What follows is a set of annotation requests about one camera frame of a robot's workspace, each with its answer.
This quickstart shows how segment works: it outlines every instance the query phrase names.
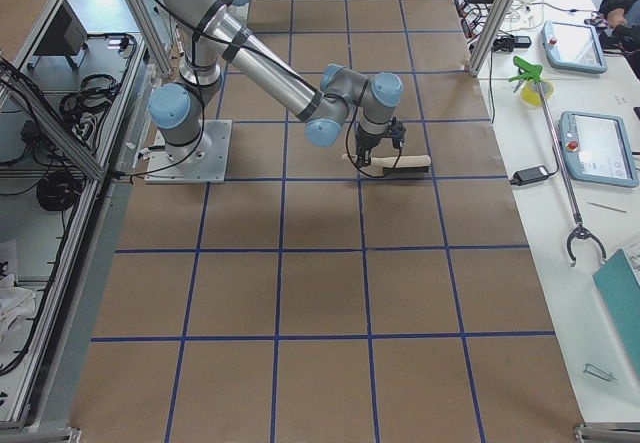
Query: person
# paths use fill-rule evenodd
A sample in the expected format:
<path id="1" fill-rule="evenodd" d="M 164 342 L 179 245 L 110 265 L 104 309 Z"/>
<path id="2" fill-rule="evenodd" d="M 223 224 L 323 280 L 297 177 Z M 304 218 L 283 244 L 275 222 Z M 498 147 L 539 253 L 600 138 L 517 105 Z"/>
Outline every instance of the person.
<path id="1" fill-rule="evenodd" d="M 603 32 L 600 35 L 603 48 L 622 45 L 629 66 L 640 79 L 640 0 L 602 0 L 598 11 L 613 29 L 612 34 Z"/>
<path id="2" fill-rule="evenodd" d="M 604 15 L 609 26 L 634 26 L 640 25 L 639 0 L 602 0 L 600 13 Z"/>

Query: cable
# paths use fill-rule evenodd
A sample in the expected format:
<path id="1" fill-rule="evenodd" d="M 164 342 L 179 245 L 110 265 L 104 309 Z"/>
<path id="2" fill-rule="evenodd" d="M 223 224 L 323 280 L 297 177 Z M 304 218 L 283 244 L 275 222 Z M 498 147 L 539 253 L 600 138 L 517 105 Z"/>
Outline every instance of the cable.
<path id="1" fill-rule="evenodd" d="M 26 158 L 26 156 L 29 154 L 30 151 L 31 151 L 31 145 L 27 143 L 24 146 L 24 150 L 22 151 L 22 154 L 20 156 L 18 156 L 17 158 L 14 158 L 13 160 L 0 161 L 0 166 L 9 167 L 9 166 L 15 165 L 16 163 L 20 163 L 22 160 Z"/>
<path id="2" fill-rule="evenodd" d="M 51 269 L 51 274 L 49 275 L 49 278 L 47 280 L 45 287 L 42 290 L 39 290 L 42 292 L 42 298 L 40 300 L 40 304 L 38 306 L 36 315 L 31 319 L 32 323 L 31 323 L 31 328 L 29 330 L 29 335 L 27 336 L 27 340 L 25 341 L 25 344 L 23 345 L 23 347 L 19 351 L 15 352 L 16 356 L 6 365 L 0 366 L 0 377 L 8 375 L 12 371 L 14 371 L 16 368 L 18 368 L 20 366 L 20 363 L 22 363 L 22 360 L 24 360 L 24 357 L 29 353 L 29 349 L 31 347 L 31 344 L 33 343 L 33 339 L 36 334 L 38 323 L 40 322 L 40 319 L 42 318 L 42 314 L 44 313 L 44 310 L 45 310 L 45 306 L 46 306 L 45 303 L 49 296 L 49 292 L 51 291 L 51 288 L 53 287 L 53 284 L 56 281 L 58 270 L 60 268 L 60 263 L 62 261 L 62 252 L 64 251 L 64 248 L 66 247 L 66 243 L 69 239 L 71 222 L 75 218 L 75 215 L 78 211 L 78 202 L 79 202 L 79 199 L 73 205 L 71 216 L 69 217 L 69 222 L 66 227 L 64 224 L 64 212 L 61 212 L 62 228 L 63 228 L 62 237 L 60 238 L 60 244 L 58 246 L 58 250 L 56 252 L 56 256 L 53 262 L 53 268 Z"/>
<path id="3" fill-rule="evenodd" d="M 376 180 L 380 180 L 382 178 L 386 178 L 389 176 L 389 174 L 387 175 L 372 175 L 370 173 L 367 173 L 366 171 L 364 171 L 362 168 L 359 168 L 358 165 L 356 165 L 353 161 L 353 156 L 351 154 L 351 150 L 349 149 L 349 135 L 351 134 L 351 129 L 353 128 L 353 125 L 356 121 L 356 115 L 358 114 L 358 107 L 356 107 L 355 111 L 353 112 L 353 117 L 351 118 L 351 121 L 349 122 L 349 127 L 347 128 L 347 134 L 344 138 L 344 147 L 345 150 L 347 151 L 347 157 L 349 158 L 349 162 L 351 163 L 351 165 L 356 169 L 356 171 L 364 176 L 367 176 L 369 178 L 373 178 Z M 396 161 L 393 163 L 393 166 L 391 167 L 392 170 L 395 170 L 395 168 L 398 166 L 398 162 L 400 161 L 400 157 L 402 156 L 402 146 L 400 146 L 400 148 L 398 149 L 398 156 L 396 158 Z"/>
<path id="4" fill-rule="evenodd" d="M 531 3 L 529 6 L 532 5 L 545 5 L 548 6 L 549 8 L 553 8 L 554 10 L 558 10 L 558 11 L 564 11 L 566 13 L 593 13 L 593 10 L 581 10 L 578 8 L 560 8 L 558 6 L 552 5 L 551 3 L 548 3 L 546 1 L 541 1 L 539 3 Z"/>
<path id="5" fill-rule="evenodd" d="M 317 92 L 317 88 L 315 86 L 313 86 L 311 83 L 309 83 L 307 80 L 305 80 L 304 78 L 302 78 L 300 75 L 298 75 L 296 72 L 290 70 L 289 68 L 286 68 L 285 66 L 283 66 L 282 63 L 280 63 L 279 61 L 271 58 L 269 55 L 263 53 L 262 51 L 253 48 L 251 46 L 247 46 L 245 44 L 241 44 L 238 45 L 232 41 L 225 41 L 222 40 L 220 38 L 216 38 L 214 36 L 208 35 L 206 33 L 204 33 L 203 31 L 199 30 L 198 28 L 194 27 L 193 25 L 191 25 L 190 23 L 186 22 L 185 20 L 183 20 L 182 18 L 180 18 L 178 15 L 176 15 L 173 11 L 171 11 L 169 8 L 167 8 L 167 6 L 162 3 L 160 0 L 153 0 L 158 6 L 160 6 L 160 8 L 162 8 L 164 11 L 167 12 L 167 14 L 169 14 L 169 16 L 172 16 L 177 22 L 179 22 L 180 24 L 184 25 L 185 27 L 187 27 L 188 29 L 190 29 L 191 31 L 193 31 L 194 35 L 198 36 L 198 37 L 203 37 L 206 38 L 208 40 L 214 41 L 216 43 L 220 43 L 223 45 L 227 45 L 233 48 L 238 48 L 238 49 L 242 49 L 242 50 L 246 50 L 249 51 L 251 53 L 254 53 L 262 58 L 264 58 L 265 60 L 273 63 L 274 65 L 276 65 L 278 68 L 280 68 L 282 71 L 284 71 L 286 74 L 288 74 L 289 76 L 291 76 L 293 79 L 295 79 L 296 81 L 299 81 L 300 83 L 302 83 L 303 85 L 305 85 L 307 88 L 309 88 L 310 90 L 312 90 L 314 93 Z"/>
<path id="6" fill-rule="evenodd" d="M 191 157 L 191 155 L 193 155 L 196 150 L 198 149 L 198 147 L 200 146 L 200 143 L 202 142 L 202 136 L 204 135 L 204 127 L 205 127 L 205 118 L 204 118 L 204 112 L 205 112 L 205 104 L 204 104 L 204 97 L 202 95 L 202 87 L 200 86 L 200 78 L 198 76 L 198 71 L 194 68 L 193 70 L 193 74 L 196 78 L 196 86 L 198 87 L 198 101 L 200 103 L 200 106 L 202 108 L 202 127 L 200 128 L 200 135 L 198 136 L 198 141 L 196 142 L 196 144 L 193 146 L 193 148 L 191 149 L 191 151 L 189 152 L 189 154 L 187 156 L 185 156 L 184 158 L 182 158 L 180 161 L 177 161 L 175 163 L 172 163 L 171 165 L 167 165 L 164 166 L 162 168 L 158 168 L 156 170 L 149 170 L 149 171 L 141 171 L 138 173 L 122 173 L 122 172 L 118 172 L 118 171 L 110 171 L 108 172 L 111 176 L 113 176 L 116 179 L 120 179 L 120 178 L 129 178 L 129 183 L 133 184 L 133 179 L 134 178 L 139 178 L 141 176 L 144 175 L 151 175 L 153 173 L 157 173 L 159 171 L 164 171 L 164 170 L 168 170 L 169 168 L 173 168 L 175 166 L 178 166 L 179 164 L 185 162 L 187 159 L 189 159 Z"/>
<path id="7" fill-rule="evenodd" d="M 154 151 L 163 151 L 165 148 L 165 145 L 152 145 L 147 148 L 143 148 L 138 152 L 138 160 L 141 160 L 149 153 L 153 153 Z"/>
<path id="8" fill-rule="evenodd" d="M 42 92 L 40 87 L 36 85 L 33 82 L 33 80 L 31 80 L 31 78 L 29 78 L 27 75 L 25 75 L 20 70 L 18 70 L 15 66 L 13 66 L 11 62 L 6 60 L 2 56 L 0 56 L 0 66 L 3 67 L 5 71 L 8 71 L 10 73 L 10 76 L 13 80 L 15 80 L 16 82 L 23 83 L 26 86 L 27 90 L 33 95 L 34 99 L 36 99 L 42 105 L 42 108 L 45 110 L 45 112 L 49 114 L 49 116 L 54 121 L 63 125 L 64 127 L 64 122 L 62 120 L 62 117 L 58 115 L 58 113 L 53 109 L 49 101 L 44 96 L 44 93 Z M 11 89 L 16 93 L 18 92 L 18 88 L 12 83 L 9 83 L 3 80 L 2 78 L 0 78 L 0 81 L 2 81 L 3 85 L 6 86 L 7 88 Z M 26 96 L 24 95 L 24 92 L 22 92 L 22 97 L 24 100 L 27 100 Z M 30 108 L 30 113 L 34 113 L 33 107 Z M 68 133 L 73 135 L 73 132 L 69 128 L 65 127 L 65 130 Z"/>
<path id="9" fill-rule="evenodd" d="M 36 198 L 43 210 L 64 211 L 76 204 L 82 185 L 66 168 L 45 175 L 36 188 Z"/>
<path id="10" fill-rule="evenodd" d="M 26 188 L 24 190 L 21 191 L 17 191 L 15 193 L 0 193 L 0 196 L 20 196 L 20 195 L 24 195 L 25 193 L 29 193 L 31 190 L 33 190 L 36 186 L 38 186 L 38 183 L 40 183 L 40 180 L 36 181 L 33 185 L 31 185 L 29 188 Z"/>
<path id="11" fill-rule="evenodd" d="M 138 42 L 129 33 L 99 33 L 91 34 L 88 38 L 121 38 L 118 53 L 122 54 L 130 49 L 126 59 L 125 68 L 122 71 L 121 80 L 105 73 L 96 73 L 82 79 L 77 92 L 67 94 L 58 106 L 60 114 L 67 125 L 70 125 L 77 139 L 95 154 L 100 144 L 104 122 L 114 100 L 120 93 L 131 66 L 131 60 L 136 54 Z M 105 80 L 106 86 L 95 86 L 97 80 Z"/>

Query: power adapter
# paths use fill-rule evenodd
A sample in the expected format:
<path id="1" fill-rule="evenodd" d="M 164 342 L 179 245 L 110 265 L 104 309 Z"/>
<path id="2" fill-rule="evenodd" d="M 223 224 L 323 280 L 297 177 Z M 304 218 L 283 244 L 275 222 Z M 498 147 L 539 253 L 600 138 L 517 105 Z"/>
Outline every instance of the power adapter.
<path id="1" fill-rule="evenodd" d="M 27 120 L 24 122 L 22 130 L 20 130 L 20 138 L 25 143 L 34 143 L 40 141 L 44 137 L 40 127 L 33 121 Z"/>
<path id="2" fill-rule="evenodd" d="M 513 35 L 499 36 L 493 40 L 493 51 L 512 53 L 515 48 L 516 37 Z"/>
<path id="3" fill-rule="evenodd" d="M 526 168 L 524 170 L 516 171 L 513 174 L 513 178 L 509 180 L 514 186 L 530 185 L 539 181 L 545 181 L 551 176 L 549 170 L 544 165 L 534 166 L 533 168 Z"/>

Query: metal rod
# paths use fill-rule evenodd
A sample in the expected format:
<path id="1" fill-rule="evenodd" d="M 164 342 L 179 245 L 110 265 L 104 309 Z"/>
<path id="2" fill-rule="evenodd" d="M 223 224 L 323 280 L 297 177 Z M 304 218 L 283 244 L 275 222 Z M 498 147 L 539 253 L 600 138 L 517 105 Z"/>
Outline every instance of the metal rod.
<path id="1" fill-rule="evenodd" d="M 469 62 L 469 74 L 471 76 L 478 76 L 478 73 L 480 73 L 480 68 L 493 47 L 493 40 L 496 38 L 498 30 L 512 3 L 513 0 L 495 0 L 493 2 L 480 38 L 476 43 L 476 48 L 471 55 Z"/>
<path id="2" fill-rule="evenodd" d="M 156 27 L 149 16 L 144 0 L 126 0 L 127 6 L 131 10 L 133 18 L 140 29 L 140 33 L 144 36 L 147 49 L 153 61 L 158 65 L 158 70 L 163 79 L 169 78 L 173 73 L 171 62 L 162 39 L 156 30 Z"/>
<path id="3" fill-rule="evenodd" d="M 618 213 L 627 213 L 627 210 L 621 210 L 614 208 L 613 206 L 601 205 L 600 203 L 594 203 L 593 201 L 587 201 L 587 205 L 597 206 L 598 208 L 604 208 L 605 210 L 617 211 Z"/>
<path id="4" fill-rule="evenodd" d="M 599 430 L 588 426 L 578 427 L 575 430 L 579 441 L 593 441 L 599 443 L 638 443 L 640 433 L 624 430 Z"/>
<path id="5" fill-rule="evenodd" d="M 582 372 L 591 376 L 595 376 L 596 378 L 600 378 L 604 381 L 611 382 L 613 380 L 617 380 L 617 378 L 613 376 L 612 372 L 606 372 L 603 369 L 598 368 L 596 365 L 592 365 L 591 363 L 587 363 L 586 365 L 584 365 L 584 369 L 582 370 Z"/>
<path id="6" fill-rule="evenodd" d="M 558 162 L 558 169 L 562 174 L 562 181 L 564 183 L 564 187 L 569 194 L 569 203 L 571 205 L 571 212 L 573 213 L 573 219 L 577 225 L 582 223 L 582 215 L 580 214 L 580 210 L 578 209 L 578 200 L 576 199 L 576 195 L 573 191 L 573 185 L 571 184 L 571 179 L 569 177 L 569 171 L 567 170 L 567 165 L 564 162 L 564 157 L 560 152 L 560 137 L 558 136 L 558 131 L 556 130 L 556 125 L 553 122 L 553 117 L 551 116 L 551 111 L 549 110 L 549 103 L 547 102 L 547 97 L 544 92 L 544 86 L 542 82 L 536 83 L 536 90 L 538 91 L 538 95 L 540 96 L 540 101 L 542 102 L 542 111 L 544 111 L 544 117 L 547 120 L 547 126 L 549 127 L 549 131 L 551 132 L 551 137 L 553 138 L 553 153 L 556 155 L 556 161 Z"/>

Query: metal clip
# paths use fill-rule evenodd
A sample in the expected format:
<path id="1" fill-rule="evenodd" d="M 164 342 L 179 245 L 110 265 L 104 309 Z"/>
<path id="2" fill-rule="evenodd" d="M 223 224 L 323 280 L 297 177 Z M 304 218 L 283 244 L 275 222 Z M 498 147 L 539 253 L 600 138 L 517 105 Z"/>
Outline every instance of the metal clip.
<path id="1" fill-rule="evenodd" d="M 613 376 L 613 373 L 611 372 L 607 373 L 606 371 L 601 370 L 600 368 L 598 368 L 595 365 L 592 365 L 591 363 L 587 363 L 586 365 L 584 365 L 584 369 L 582 370 L 582 372 L 586 373 L 587 375 L 600 378 L 601 380 L 604 380 L 606 382 L 612 382 L 614 380 L 617 380 L 617 378 Z"/>

